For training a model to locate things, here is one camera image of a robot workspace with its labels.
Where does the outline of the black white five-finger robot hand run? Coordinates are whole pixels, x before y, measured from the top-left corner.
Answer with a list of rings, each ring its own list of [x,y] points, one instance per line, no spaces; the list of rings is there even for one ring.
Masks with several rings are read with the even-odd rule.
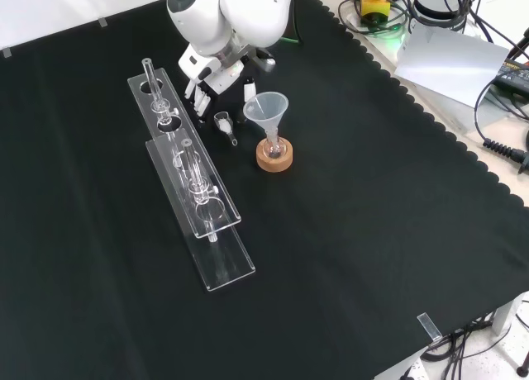
[[[192,43],[188,44],[178,66],[188,78],[184,97],[193,104],[194,114],[200,122],[206,120],[213,98],[239,79],[255,51],[253,45],[237,45],[229,41],[221,51],[205,55]]]

